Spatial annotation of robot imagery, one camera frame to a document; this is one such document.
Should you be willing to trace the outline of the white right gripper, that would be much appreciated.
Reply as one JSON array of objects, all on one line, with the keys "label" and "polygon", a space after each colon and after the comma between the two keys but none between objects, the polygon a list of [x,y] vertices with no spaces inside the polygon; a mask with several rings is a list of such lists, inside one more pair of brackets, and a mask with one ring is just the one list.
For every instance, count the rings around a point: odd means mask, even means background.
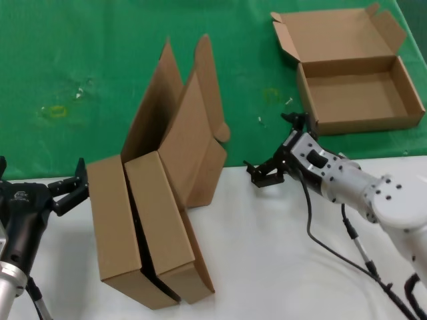
[{"label": "white right gripper", "polygon": [[302,175],[311,190],[331,202],[365,204],[367,173],[356,162],[318,144],[313,138],[318,136],[316,124],[309,113],[282,113],[281,117],[291,125],[291,134],[261,165],[244,161],[251,182],[256,187],[280,184],[288,172],[294,179]]}]

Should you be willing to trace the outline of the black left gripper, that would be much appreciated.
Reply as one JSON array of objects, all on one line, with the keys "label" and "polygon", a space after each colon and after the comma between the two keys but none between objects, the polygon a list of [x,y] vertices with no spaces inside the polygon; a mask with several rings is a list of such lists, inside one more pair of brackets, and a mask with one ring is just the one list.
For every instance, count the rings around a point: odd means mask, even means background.
[{"label": "black left gripper", "polygon": [[[6,158],[0,156],[0,179],[6,168]],[[53,201],[61,195],[60,200]],[[89,181],[82,157],[73,177],[48,185],[1,181],[1,222],[7,235],[1,261],[30,276],[51,211],[61,217],[88,197]]]}]

